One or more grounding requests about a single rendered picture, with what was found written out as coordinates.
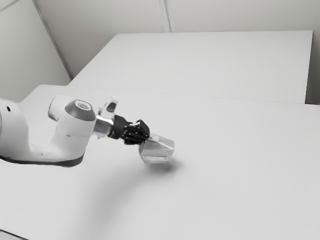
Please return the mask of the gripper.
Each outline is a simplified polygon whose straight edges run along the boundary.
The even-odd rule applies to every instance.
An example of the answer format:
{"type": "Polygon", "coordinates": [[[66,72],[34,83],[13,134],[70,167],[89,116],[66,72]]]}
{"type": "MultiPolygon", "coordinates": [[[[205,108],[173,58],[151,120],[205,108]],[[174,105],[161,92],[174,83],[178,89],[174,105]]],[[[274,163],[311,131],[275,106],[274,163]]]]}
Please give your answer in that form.
{"type": "Polygon", "coordinates": [[[150,128],[141,119],[132,123],[120,115],[115,115],[109,137],[117,140],[122,134],[125,145],[141,145],[150,137],[150,128]]]}

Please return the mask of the clear faceted glass mug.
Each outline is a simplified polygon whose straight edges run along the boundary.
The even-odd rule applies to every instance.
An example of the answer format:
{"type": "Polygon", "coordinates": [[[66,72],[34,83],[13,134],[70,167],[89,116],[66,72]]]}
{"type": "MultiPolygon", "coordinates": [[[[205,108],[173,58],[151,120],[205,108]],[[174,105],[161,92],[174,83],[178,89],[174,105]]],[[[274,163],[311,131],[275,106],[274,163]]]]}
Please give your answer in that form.
{"type": "Polygon", "coordinates": [[[151,133],[138,147],[140,158],[145,164],[167,163],[174,154],[175,142],[161,135],[151,133]]]}

